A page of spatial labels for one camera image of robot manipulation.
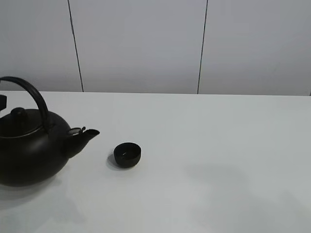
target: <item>teapot spout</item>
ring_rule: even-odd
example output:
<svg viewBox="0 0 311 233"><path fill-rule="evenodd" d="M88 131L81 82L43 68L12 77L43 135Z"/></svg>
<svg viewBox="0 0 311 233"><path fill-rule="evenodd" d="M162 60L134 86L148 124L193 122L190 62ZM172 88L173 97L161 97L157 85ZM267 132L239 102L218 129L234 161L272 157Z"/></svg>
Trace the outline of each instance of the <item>teapot spout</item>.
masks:
<svg viewBox="0 0 311 233"><path fill-rule="evenodd" d="M83 148L87 145L87 143L99 135L98 130L80 130L78 134L71 135L64 142L65 156L67 158L72 158L79 152L83 150Z"/></svg>

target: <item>white table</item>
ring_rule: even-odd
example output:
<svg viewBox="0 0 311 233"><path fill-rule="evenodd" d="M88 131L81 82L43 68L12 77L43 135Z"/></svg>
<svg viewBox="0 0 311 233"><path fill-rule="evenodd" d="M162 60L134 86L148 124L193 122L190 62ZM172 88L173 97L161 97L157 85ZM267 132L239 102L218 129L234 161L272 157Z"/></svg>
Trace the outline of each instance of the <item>white table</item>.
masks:
<svg viewBox="0 0 311 233"><path fill-rule="evenodd" d="M35 107L25 92L8 109ZM311 98L43 92L101 131L50 181L0 186L1 233L310 233ZM123 142L139 164L107 157Z"/></svg>

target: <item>teapot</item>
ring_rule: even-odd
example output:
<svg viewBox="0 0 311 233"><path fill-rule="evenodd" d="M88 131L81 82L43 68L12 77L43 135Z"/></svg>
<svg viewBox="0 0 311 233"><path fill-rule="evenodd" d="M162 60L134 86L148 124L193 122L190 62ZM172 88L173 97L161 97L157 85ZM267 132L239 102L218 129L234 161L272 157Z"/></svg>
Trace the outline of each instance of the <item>teapot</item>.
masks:
<svg viewBox="0 0 311 233"><path fill-rule="evenodd" d="M49 112L39 91L24 79L2 77L18 84L35 100L38 109L14 108L0 118L0 184L27 186L54 176L100 132L70 128ZM6 96L0 95L0 111Z"/></svg>

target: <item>teapot handle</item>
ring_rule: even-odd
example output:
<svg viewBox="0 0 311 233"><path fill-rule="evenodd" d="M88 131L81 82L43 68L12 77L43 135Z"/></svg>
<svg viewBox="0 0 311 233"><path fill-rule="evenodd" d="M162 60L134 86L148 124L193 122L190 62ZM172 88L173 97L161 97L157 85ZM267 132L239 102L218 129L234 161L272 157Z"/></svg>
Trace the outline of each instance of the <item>teapot handle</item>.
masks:
<svg viewBox="0 0 311 233"><path fill-rule="evenodd" d="M21 86L22 88L24 88L33 97L40 111L42 125L44 129L46 130L46 132L48 132L50 128L49 110L42 95L39 93L39 91L34 86L32 86L29 82L21 78L6 76L6 77L0 78L0 81L8 81L8 82L15 83Z"/></svg>

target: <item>teapot lid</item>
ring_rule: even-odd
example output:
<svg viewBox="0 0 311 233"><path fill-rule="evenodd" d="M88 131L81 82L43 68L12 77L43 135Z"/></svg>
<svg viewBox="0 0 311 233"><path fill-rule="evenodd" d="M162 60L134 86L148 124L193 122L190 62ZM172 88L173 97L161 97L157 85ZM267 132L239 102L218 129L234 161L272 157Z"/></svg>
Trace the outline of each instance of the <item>teapot lid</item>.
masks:
<svg viewBox="0 0 311 233"><path fill-rule="evenodd" d="M15 108L0 118L0 137L11 138L30 134L42 125L37 109Z"/></svg>

